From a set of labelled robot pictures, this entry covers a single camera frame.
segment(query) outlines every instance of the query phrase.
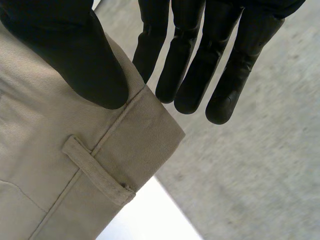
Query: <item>white surface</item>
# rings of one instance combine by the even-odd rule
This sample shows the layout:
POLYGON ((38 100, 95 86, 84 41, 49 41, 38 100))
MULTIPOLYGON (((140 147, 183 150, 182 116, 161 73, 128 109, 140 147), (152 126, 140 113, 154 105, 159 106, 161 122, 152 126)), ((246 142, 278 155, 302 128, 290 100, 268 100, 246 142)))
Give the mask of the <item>white surface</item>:
POLYGON ((93 0, 92 9, 95 10, 100 2, 101 2, 101 0, 93 0))
POLYGON ((202 240, 153 177, 96 240, 202 240))

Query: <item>stitching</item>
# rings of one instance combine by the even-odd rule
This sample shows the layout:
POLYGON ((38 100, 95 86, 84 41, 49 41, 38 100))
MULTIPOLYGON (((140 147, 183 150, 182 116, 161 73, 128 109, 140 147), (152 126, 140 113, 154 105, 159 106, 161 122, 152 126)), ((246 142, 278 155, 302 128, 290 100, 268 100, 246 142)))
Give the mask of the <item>stitching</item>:
POLYGON ((118 125, 123 121, 125 116, 128 114, 128 112, 132 109, 132 107, 135 105, 137 101, 140 100, 140 98, 145 94, 145 92, 148 90, 147 85, 145 85, 134 97, 133 99, 128 103, 128 106, 126 109, 120 114, 120 116, 115 120, 115 122, 112 124, 112 126, 109 128, 109 130, 106 132, 106 134, 101 138, 101 140, 98 142, 98 144, 95 146, 94 150, 91 153, 91 156, 95 156, 103 144, 106 142, 106 140, 114 133, 114 131, 117 129, 118 125))
POLYGON ((100 190, 108 199, 110 199, 112 202, 114 202, 116 205, 123 206, 124 203, 127 203, 130 201, 130 199, 133 199, 136 193, 129 188, 129 186, 122 186, 119 184, 107 171, 104 170, 104 168, 97 162, 96 159, 88 152, 86 148, 83 147, 82 142, 80 139, 78 139, 76 136, 71 136, 69 140, 66 142, 66 149, 63 151, 65 154, 68 155, 68 157, 80 168, 80 170, 90 179, 90 181, 95 185, 97 189, 100 190), (85 159, 89 161, 93 161, 97 163, 97 165, 92 164, 91 166, 94 168, 88 168, 83 164, 83 161, 80 160, 81 158, 78 156, 78 154, 85 156, 85 159), (99 170, 102 171, 105 176, 111 177, 111 179, 114 181, 114 183, 109 187, 104 187, 100 184, 99 181, 96 181, 96 179, 92 178, 93 176, 97 175, 99 170), (117 196, 113 196, 112 194, 108 194, 108 190, 116 190, 117 196))
POLYGON ((82 171, 79 168, 78 171, 76 171, 76 173, 73 175, 73 177, 71 178, 71 180, 69 181, 69 183, 66 185, 66 187, 63 189, 63 191, 61 192, 61 194, 58 196, 58 198, 56 199, 56 201, 54 202, 54 204, 52 205, 52 207, 50 208, 50 210, 47 212, 47 214, 44 216, 44 218, 42 219, 42 221, 39 223, 39 225, 36 227, 36 229, 34 230, 34 232, 32 233, 31 237, 29 238, 29 240, 34 239, 39 233, 40 231, 43 229, 43 227, 46 225, 46 223, 48 222, 48 220, 51 218, 51 216, 56 212, 56 210, 59 208, 60 204, 63 202, 63 200, 65 199, 65 197, 67 196, 67 194, 69 193, 69 191, 71 190, 71 188, 74 186, 74 184, 78 181, 79 177, 81 176, 82 171))
POLYGON ((11 187, 15 188, 16 190, 18 190, 20 193, 22 193, 22 195, 28 199, 29 201, 31 201, 34 205, 36 205, 41 211, 43 211, 44 213, 48 213, 46 210, 42 209, 40 206, 38 206, 35 201, 33 201, 30 197, 28 197, 22 190, 20 187, 18 187, 16 184, 9 182, 9 181, 4 181, 0 179, 0 183, 4 183, 4 184, 8 184, 11 187))

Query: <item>concrete floor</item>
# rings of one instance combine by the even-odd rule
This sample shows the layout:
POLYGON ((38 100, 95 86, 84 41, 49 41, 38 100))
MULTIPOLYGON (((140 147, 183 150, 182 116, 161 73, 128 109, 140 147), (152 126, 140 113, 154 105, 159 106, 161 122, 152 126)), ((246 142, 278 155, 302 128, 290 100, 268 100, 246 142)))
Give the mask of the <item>concrete floor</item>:
MULTIPOLYGON (((186 138, 156 176, 205 240, 320 239, 319 9, 319 0, 308 0, 287 18, 264 48, 227 124, 209 123, 205 108, 234 34, 198 111, 182 115, 166 105, 186 138)), ((132 59, 142 30, 138 1, 106 0, 97 14, 132 59)), ((152 90, 172 21, 171 14, 152 90)))

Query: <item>finger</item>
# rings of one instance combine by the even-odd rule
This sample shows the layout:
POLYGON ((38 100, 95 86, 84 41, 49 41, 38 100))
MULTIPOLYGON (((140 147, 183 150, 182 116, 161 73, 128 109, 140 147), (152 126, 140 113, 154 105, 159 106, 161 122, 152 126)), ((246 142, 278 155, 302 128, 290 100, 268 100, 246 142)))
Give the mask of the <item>finger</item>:
POLYGON ((174 38, 155 90, 155 95, 163 103, 174 100, 186 73, 197 41, 204 4, 204 0, 172 0, 174 38))
POLYGON ((92 0, 0 1, 0 19, 6 28, 76 93, 107 109, 126 103, 126 77, 91 10, 92 0))
POLYGON ((151 77, 168 28, 170 0, 138 0, 143 21, 143 32, 139 35, 133 64, 145 83, 151 77))
POLYGON ((255 0, 255 5, 262 7, 267 13, 279 19, 284 19, 297 11, 306 0, 255 0))
POLYGON ((283 23, 284 19, 255 8, 243 11, 230 58, 206 107, 206 117, 210 122, 224 124, 230 119, 263 47, 283 23))
POLYGON ((199 107, 241 12, 229 1, 206 1, 200 46, 174 99, 180 113, 199 107))

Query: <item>khaki pants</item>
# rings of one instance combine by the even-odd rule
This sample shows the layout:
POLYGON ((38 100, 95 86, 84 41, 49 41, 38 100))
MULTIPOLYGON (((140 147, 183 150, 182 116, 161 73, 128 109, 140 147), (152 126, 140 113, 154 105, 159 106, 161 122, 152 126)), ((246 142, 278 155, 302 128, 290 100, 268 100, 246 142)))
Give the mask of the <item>khaki pants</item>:
POLYGON ((107 110, 0 25, 0 239, 93 240, 184 137, 111 39, 129 100, 107 110))

